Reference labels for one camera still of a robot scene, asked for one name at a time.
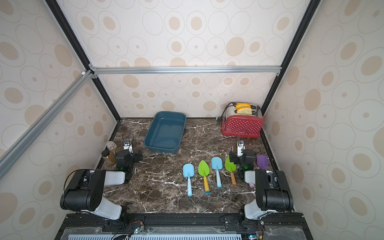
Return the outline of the green shovel orange handle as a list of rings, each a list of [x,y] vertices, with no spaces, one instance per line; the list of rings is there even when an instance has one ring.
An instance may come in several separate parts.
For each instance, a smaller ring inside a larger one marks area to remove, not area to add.
[[[236,165],[230,161],[230,157],[227,157],[225,160],[225,168],[231,175],[231,181],[233,186],[237,186],[235,171],[237,169]]]

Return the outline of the light blue shovel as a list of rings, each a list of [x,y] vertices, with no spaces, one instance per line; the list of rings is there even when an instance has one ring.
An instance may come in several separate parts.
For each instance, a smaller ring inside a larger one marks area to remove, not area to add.
[[[213,157],[212,158],[212,168],[216,171],[217,175],[217,187],[222,187],[222,181],[220,177],[220,170],[223,168],[223,161],[220,157]]]
[[[183,176],[187,178],[188,180],[188,196],[192,197],[192,183],[191,183],[191,177],[195,175],[195,168],[192,164],[185,164],[183,166]]]

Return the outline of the green shovel yellow handle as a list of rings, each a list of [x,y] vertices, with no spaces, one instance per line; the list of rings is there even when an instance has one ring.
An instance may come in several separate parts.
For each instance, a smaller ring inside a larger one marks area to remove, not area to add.
[[[209,194],[210,189],[209,189],[207,176],[210,173],[210,168],[204,160],[200,161],[199,167],[198,167],[198,172],[199,172],[199,175],[201,175],[204,179],[205,192],[206,192],[206,194]]]

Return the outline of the teal plastic storage box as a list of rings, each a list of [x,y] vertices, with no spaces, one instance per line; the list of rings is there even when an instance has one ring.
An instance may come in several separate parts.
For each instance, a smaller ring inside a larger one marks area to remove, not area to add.
[[[145,137],[145,147],[155,152],[176,153],[181,145],[186,120],[183,113],[158,112]]]

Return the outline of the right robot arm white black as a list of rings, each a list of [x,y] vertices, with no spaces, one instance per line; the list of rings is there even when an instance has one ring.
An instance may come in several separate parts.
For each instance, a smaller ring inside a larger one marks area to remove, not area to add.
[[[269,214],[283,214],[294,207],[292,193],[283,171],[268,170],[269,158],[253,150],[230,152],[226,169],[255,190],[254,200],[244,206],[248,220],[260,220]]]

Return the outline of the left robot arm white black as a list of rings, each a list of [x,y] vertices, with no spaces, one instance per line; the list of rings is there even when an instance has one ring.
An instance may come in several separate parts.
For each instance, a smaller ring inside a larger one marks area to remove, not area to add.
[[[134,164],[143,160],[142,151],[131,153],[122,150],[116,155],[115,171],[107,170],[76,170],[69,184],[65,184],[60,206],[63,210],[89,212],[96,216],[129,222],[127,208],[117,205],[103,196],[104,187],[129,183],[133,176]]]

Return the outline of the clear glass bottle back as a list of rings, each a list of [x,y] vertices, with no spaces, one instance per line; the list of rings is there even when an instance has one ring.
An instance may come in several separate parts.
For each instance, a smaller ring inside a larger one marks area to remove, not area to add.
[[[106,146],[109,149],[109,151],[115,156],[118,148],[117,145],[113,141],[108,141],[106,143]]]

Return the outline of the red polka dot toaster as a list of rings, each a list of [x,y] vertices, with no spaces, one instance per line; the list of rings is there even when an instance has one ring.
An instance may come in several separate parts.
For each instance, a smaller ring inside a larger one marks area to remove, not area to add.
[[[229,103],[221,116],[222,134],[242,138],[259,138],[265,117],[258,105],[251,105],[252,115],[239,115],[236,113],[236,104]]]

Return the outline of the yellow toast slice front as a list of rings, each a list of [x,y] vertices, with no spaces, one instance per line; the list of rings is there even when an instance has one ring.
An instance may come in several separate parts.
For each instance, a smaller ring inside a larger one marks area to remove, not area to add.
[[[236,113],[239,115],[252,115],[253,110],[251,107],[242,107],[242,108],[236,109]]]

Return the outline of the yellow toast slice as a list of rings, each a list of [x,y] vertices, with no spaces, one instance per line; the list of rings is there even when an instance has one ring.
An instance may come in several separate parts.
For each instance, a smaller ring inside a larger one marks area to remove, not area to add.
[[[253,110],[251,107],[242,107],[242,108],[236,109],[236,113],[239,115],[252,115]]]
[[[236,104],[236,109],[241,109],[241,108],[251,108],[251,105],[246,103]]]

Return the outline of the yellow toast slice back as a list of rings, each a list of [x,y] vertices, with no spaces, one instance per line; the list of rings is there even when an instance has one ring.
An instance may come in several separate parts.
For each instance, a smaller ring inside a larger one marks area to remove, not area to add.
[[[236,109],[241,109],[241,108],[251,108],[251,105],[246,103],[236,104]]]

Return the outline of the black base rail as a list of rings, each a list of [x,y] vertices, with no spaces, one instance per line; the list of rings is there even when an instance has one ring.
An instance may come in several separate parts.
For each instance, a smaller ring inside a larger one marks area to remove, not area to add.
[[[242,214],[127,214],[127,222],[112,221],[91,214],[68,214],[56,240],[71,234],[106,235],[110,240],[139,235],[238,234],[243,240],[311,240],[303,214],[271,214],[261,220],[247,220]]]

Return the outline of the horizontal aluminium frame bar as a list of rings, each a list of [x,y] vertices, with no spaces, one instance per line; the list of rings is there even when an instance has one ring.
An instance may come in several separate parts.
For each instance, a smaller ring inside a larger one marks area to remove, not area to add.
[[[224,73],[279,73],[280,66],[213,66],[213,67],[150,67],[92,69],[97,75],[106,74],[224,74]]]

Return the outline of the left diagonal aluminium frame bar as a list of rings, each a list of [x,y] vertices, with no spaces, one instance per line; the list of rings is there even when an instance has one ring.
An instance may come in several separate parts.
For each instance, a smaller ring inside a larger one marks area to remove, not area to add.
[[[79,89],[91,79],[92,71],[88,70],[74,81],[58,99],[20,136],[20,138],[1,157],[1,178],[12,168],[16,161],[32,145],[43,130],[52,122],[58,113],[67,105]]]

